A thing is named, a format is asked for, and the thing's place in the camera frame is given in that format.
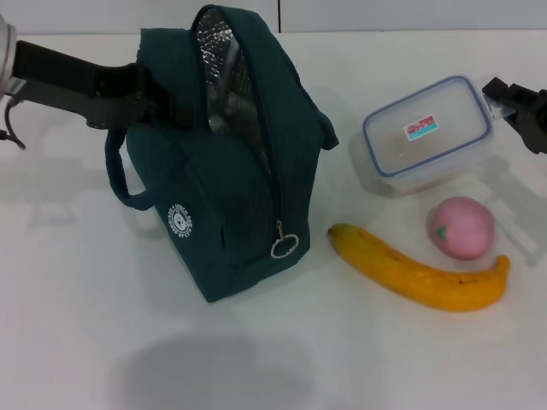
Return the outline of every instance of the banana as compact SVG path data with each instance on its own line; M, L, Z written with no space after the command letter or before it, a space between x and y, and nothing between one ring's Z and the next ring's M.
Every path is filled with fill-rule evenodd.
M328 230L332 246L350 265L399 295L448 312L490 306L505 293L511 262L497 257L492 269L447 272L423 265L363 229L336 224Z

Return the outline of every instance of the bag strap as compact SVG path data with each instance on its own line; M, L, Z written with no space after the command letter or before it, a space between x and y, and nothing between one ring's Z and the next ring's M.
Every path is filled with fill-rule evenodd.
M153 188L144 190L139 194L130 195L120 155L120 148L126 140L126 133L127 130L124 129L109 130L106 144L104 145L106 171L109 175L110 186L121 203L138 211L145 211L156 204L160 195L168 187L173 174L173 168L171 167L169 172L166 172L156 181Z

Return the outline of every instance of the green leaf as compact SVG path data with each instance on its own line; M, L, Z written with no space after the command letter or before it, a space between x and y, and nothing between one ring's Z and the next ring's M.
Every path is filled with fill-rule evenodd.
M437 236L443 239L445 242L448 241L448 238L446 237L446 226L437 229Z

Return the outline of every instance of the toy peach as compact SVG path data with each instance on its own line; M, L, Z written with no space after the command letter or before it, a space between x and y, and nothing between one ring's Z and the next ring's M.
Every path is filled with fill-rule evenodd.
M483 205L458 196L438 205L428 231L435 245L447 255L470 261L483 256L492 246L495 222Z

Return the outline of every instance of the plastic food container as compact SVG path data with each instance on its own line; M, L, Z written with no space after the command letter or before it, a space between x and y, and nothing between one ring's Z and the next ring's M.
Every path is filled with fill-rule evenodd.
M473 83L455 76L370 114L363 133L380 179L408 192L484 160L492 121Z

